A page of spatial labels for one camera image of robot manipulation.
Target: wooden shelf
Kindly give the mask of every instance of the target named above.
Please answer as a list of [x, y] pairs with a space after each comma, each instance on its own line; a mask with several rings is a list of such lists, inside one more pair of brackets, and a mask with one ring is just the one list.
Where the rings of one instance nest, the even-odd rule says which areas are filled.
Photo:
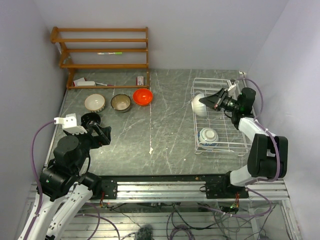
[[[60, 32], [142, 32], [145, 38], [62, 38]], [[149, 88], [149, 51], [148, 28], [58, 28], [53, 27], [50, 41], [59, 43], [61, 57], [59, 66], [68, 69], [67, 89], [111, 89], [111, 88]], [[67, 48], [66, 43], [145, 43], [145, 48]], [[75, 64], [70, 53], [145, 53], [145, 63], [122, 64]], [[146, 69], [146, 85], [143, 86], [73, 86], [74, 75], [77, 69]]]

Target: marble tabletop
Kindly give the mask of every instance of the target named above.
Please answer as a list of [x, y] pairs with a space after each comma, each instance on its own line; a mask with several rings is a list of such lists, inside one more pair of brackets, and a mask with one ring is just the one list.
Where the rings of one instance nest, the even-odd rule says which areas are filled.
[[[137, 76], [146, 75], [140, 70], [91, 70], [78, 72], [74, 78], [134, 85]], [[111, 144], [90, 151], [89, 171], [96, 175], [224, 174], [241, 168], [246, 159], [223, 153], [195, 154], [191, 87], [194, 78], [237, 77], [235, 70], [153, 69], [150, 71], [153, 101], [149, 106], [133, 103], [126, 113], [112, 109], [110, 100], [114, 95], [127, 94], [132, 99], [135, 88], [72, 89], [67, 92], [62, 117], [88, 113], [84, 102], [91, 94], [105, 97], [106, 106], [99, 115], [101, 125], [112, 128]], [[59, 126], [52, 149], [63, 136]]]

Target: orange bowl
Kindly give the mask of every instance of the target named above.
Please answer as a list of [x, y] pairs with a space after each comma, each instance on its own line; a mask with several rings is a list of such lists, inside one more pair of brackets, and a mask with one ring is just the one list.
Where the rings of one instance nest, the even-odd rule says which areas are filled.
[[140, 88], [133, 93], [133, 101], [140, 106], [148, 106], [153, 97], [152, 92], [146, 88]]

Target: wall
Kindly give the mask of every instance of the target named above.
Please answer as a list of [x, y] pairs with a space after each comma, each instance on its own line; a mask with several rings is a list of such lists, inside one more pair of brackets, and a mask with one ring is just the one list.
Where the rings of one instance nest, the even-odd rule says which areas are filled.
[[247, 71], [288, 0], [34, 0], [47, 27], [149, 27], [150, 66]]
[[320, 2], [290, 0], [248, 76], [265, 98], [262, 123], [289, 140], [285, 183], [304, 239], [319, 239]]
[[[30, 144], [36, 130], [58, 114], [65, 78], [57, 50], [32, 0], [0, 1], [0, 239], [14, 239], [33, 175]], [[44, 164], [54, 126], [35, 143]]]

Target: wire basket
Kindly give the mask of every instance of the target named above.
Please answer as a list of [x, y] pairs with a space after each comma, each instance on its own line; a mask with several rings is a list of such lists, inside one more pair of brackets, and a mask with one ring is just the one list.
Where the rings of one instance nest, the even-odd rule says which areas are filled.
[[[200, 78], [196, 77], [192, 84], [191, 95], [192, 99], [202, 93], [205, 97], [215, 94], [221, 88], [228, 89], [227, 79], [217, 78]], [[241, 89], [246, 87], [246, 83], [240, 80], [237, 83], [236, 90], [232, 98], [236, 99], [241, 92]], [[198, 116], [193, 113], [194, 120], [194, 136], [195, 136], [195, 153], [203, 152], [212, 153], [229, 153], [235, 154], [239, 157], [245, 156], [251, 148], [251, 141], [232, 124], [231, 119], [224, 113], [223, 109], [220, 111], [206, 108], [207, 116]], [[208, 144], [207, 142], [200, 142], [199, 134], [204, 128], [211, 128], [216, 131], [218, 141]]]

